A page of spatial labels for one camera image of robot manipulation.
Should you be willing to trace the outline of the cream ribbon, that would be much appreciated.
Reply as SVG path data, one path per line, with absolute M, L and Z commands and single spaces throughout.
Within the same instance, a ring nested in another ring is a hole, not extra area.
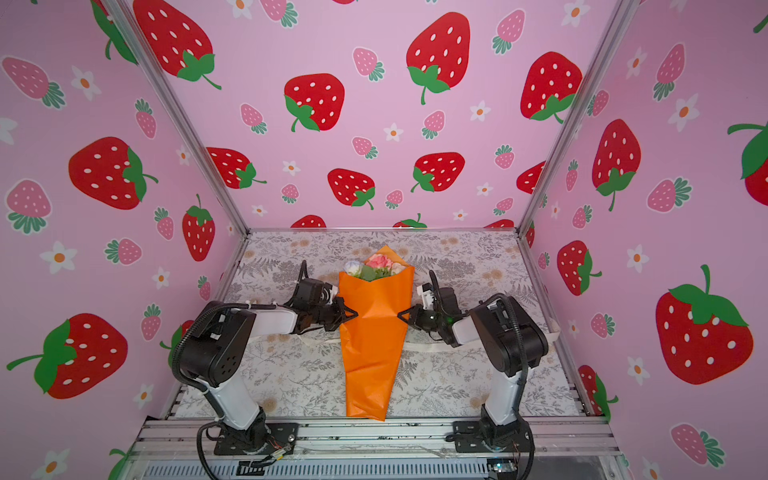
M 459 339 L 465 340 L 465 343 L 461 343 L 458 347 L 452 347 L 442 340 L 431 339 L 426 333 L 416 333 L 414 330 L 410 330 L 406 335 L 403 350 L 422 353 L 445 353 L 473 349 L 486 350 L 470 319 L 459 321 Z M 267 333 L 264 328 L 255 325 L 248 344 L 253 344 L 257 341 L 286 342 L 291 340 L 298 340 L 309 347 L 339 345 L 341 343 L 338 331 L 326 332 L 322 327 L 311 327 L 302 334 L 290 334 Z

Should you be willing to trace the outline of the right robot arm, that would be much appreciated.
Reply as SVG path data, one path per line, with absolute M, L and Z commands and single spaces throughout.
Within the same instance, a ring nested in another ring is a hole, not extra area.
M 531 452 L 533 434 L 520 405 L 529 373 L 549 352 L 539 325 L 514 298 L 496 293 L 468 311 L 455 292 L 432 281 L 418 288 L 422 302 L 397 314 L 408 326 L 451 348 L 480 346 L 495 368 L 477 421 L 456 422 L 446 438 L 459 452 Z

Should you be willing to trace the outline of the orange wrapping paper sheet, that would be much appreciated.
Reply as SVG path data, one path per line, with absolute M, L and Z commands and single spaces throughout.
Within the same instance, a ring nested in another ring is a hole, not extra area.
M 408 325 L 397 314 L 412 306 L 414 273 L 393 249 L 384 254 L 407 268 L 397 274 L 367 281 L 339 274 L 339 296 L 358 317 L 341 325 L 341 347 L 346 375 L 346 414 L 386 419 Z

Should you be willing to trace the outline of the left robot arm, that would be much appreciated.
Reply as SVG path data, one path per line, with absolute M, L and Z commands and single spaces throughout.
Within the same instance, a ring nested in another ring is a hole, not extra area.
M 284 304 L 211 301 L 172 348 L 170 368 L 211 405 L 222 441 L 255 452 L 269 442 L 271 432 L 239 373 L 251 338 L 301 335 L 314 325 L 333 332 L 357 317 L 335 287 L 311 278 L 300 280 Z

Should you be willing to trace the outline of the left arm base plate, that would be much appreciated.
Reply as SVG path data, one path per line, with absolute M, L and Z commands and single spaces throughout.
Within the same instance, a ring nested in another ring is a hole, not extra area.
M 214 454 L 255 457 L 291 455 L 298 430 L 298 423 L 255 423 L 248 430 L 236 430 L 224 425 L 214 447 Z

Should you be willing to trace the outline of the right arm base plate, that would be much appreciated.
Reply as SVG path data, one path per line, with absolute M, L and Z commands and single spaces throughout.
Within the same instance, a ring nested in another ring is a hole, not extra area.
M 530 453 L 535 442 L 529 424 L 517 420 L 496 425 L 489 419 L 456 421 L 445 441 L 459 453 Z

